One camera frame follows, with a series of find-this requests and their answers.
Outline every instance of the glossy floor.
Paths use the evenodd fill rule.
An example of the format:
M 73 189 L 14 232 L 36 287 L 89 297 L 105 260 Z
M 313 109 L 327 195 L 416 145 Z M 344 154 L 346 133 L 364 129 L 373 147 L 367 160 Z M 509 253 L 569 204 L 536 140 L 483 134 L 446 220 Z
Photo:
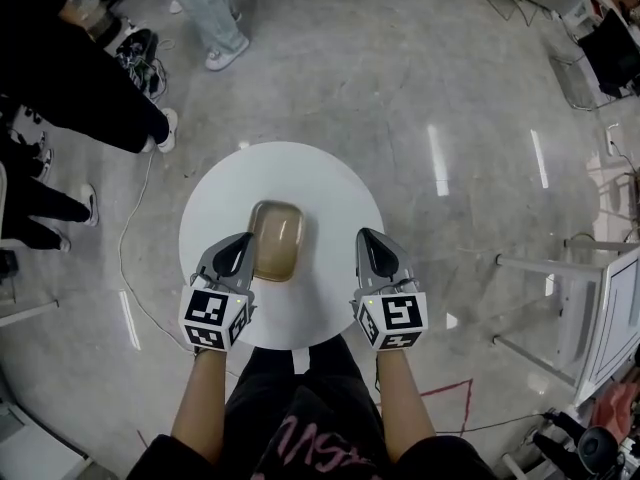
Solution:
M 362 178 L 415 260 L 432 326 L 409 352 L 421 391 L 473 379 L 468 428 L 565 403 L 550 379 L 490 345 L 549 292 L 544 275 L 497 269 L 494 258 L 558 258 L 574 233 L 629 231 L 626 165 L 606 154 L 604 134 L 619 123 L 620 147 L 639 158 L 638 101 L 572 110 L 548 60 L 577 55 L 562 27 L 542 15 L 531 28 L 520 16 L 505 22 L 485 0 L 238 0 L 251 47 L 218 74 L 204 69 L 196 31 L 169 3 L 121 6 L 176 42 L 160 55 L 170 73 L 163 104 L 181 117 L 178 147 L 155 155 L 122 258 L 161 325 L 179 334 L 178 227 L 198 181 L 238 148 L 303 142 Z M 19 252 L 19 299 L 56 297 L 61 308 L 2 329 L 2 367 L 27 407 L 124 476 L 144 449 L 138 432 L 148 441 L 170 429 L 192 362 L 125 296 L 119 274 L 118 240 L 149 156 L 47 129 L 51 185 L 77 194 L 93 183 L 101 222 L 63 226 L 68 255 Z M 357 328 L 346 336 L 375 398 L 374 355 Z M 250 352 L 239 343 L 230 370 Z M 460 429 L 469 384 L 425 397 L 438 429 Z M 467 437 L 495 465 L 533 423 Z

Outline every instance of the white chair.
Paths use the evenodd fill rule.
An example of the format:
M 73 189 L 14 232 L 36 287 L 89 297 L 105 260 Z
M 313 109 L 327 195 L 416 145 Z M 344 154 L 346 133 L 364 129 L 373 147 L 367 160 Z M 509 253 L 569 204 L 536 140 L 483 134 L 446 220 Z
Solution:
M 527 359 L 575 391 L 574 405 L 588 399 L 631 357 L 640 343 L 638 244 L 567 240 L 573 249 L 618 251 L 604 267 L 499 255 L 498 265 L 554 274 L 573 281 L 563 293 L 553 366 L 504 336 L 493 342 Z

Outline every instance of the black shirt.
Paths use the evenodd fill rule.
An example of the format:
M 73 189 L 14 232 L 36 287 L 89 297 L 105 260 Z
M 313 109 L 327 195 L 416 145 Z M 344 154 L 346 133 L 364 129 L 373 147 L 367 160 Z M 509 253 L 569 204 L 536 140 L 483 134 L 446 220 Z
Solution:
M 4 86 L 20 85 L 20 78 L 34 63 L 57 69 L 50 53 L 60 50 L 67 39 L 58 28 L 58 13 L 67 0 L 0 0 L 0 92 Z M 46 59 L 43 51 L 47 50 Z
M 251 396 L 241 394 L 229 401 L 218 465 L 211 465 L 172 437 L 159 436 L 129 479 L 495 479 L 474 448 L 457 437 L 424 439 L 391 464 L 382 429 L 375 423 L 377 411 L 367 416 L 369 407 L 365 407 L 358 414 L 343 396 L 357 389 L 358 383 L 334 378 L 329 388 L 326 382 L 302 379 L 289 386 L 290 397 L 286 396 L 287 387 L 269 393 L 254 385 L 245 391 Z M 287 404 L 284 411 L 274 404 L 282 397 Z

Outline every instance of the white sneaker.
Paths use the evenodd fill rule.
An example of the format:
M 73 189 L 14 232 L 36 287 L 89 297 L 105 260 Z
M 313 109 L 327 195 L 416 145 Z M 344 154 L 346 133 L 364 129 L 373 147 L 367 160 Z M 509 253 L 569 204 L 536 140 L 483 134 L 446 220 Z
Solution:
M 162 113 L 169 122 L 169 135 L 164 142 L 158 144 L 160 153 L 168 153 L 176 147 L 176 130 L 178 128 L 178 114 L 171 108 L 163 108 Z
M 211 71 L 222 71 L 234 60 L 236 60 L 242 52 L 249 48 L 250 41 L 245 37 L 242 45 L 235 53 L 221 53 L 218 51 L 209 52 L 206 62 L 204 63 L 207 69 Z
M 69 239 L 57 228 L 53 228 L 52 231 L 60 237 L 60 247 L 58 247 L 58 250 L 60 252 L 69 252 L 71 250 L 71 242 Z
M 156 146 L 156 141 L 153 140 L 151 137 L 147 137 L 147 142 L 144 143 L 144 147 L 142 148 L 142 151 L 140 151 L 140 153 L 148 153 L 155 146 Z
M 80 188 L 80 199 L 82 200 L 82 204 L 89 210 L 89 218 L 85 220 L 83 224 L 96 227 L 100 216 L 98 215 L 98 197 L 96 196 L 95 189 L 88 183 L 85 183 Z
M 180 5 L 180 2 L 178 2 L 177 0 L 171 2 L 171 5 L 169 6 L 169 12 L 171 14 L 180 14 L 182 12 L 182 6 Z
M 47 184 L 49 179 L 49 173 L 51 172 L 51 164 L 53 163 L 53 149 L 47 149 L 47 152 L 42 158 L 42 172 L 38 176 L 37 180 L 43 185 Z
M 40 134 L 40 140 L 38 141 L 38 148 L 40 148 L 40 153 L 36 158 L 42 159 L 42 155 L 44 155 L 45 147 L 47 147 L 47 132 L 42 132 Z

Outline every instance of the person's arm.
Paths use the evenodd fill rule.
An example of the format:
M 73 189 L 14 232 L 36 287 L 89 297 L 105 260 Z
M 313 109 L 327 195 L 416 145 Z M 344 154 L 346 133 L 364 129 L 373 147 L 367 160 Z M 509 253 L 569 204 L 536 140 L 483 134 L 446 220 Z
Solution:
M 171 436 L 215 464 L 222 451 L 226 352 L 198 354 Z
M 436 435 L 402 350 L 378 353 L 382 423 L 391 462 L 414 444 Z

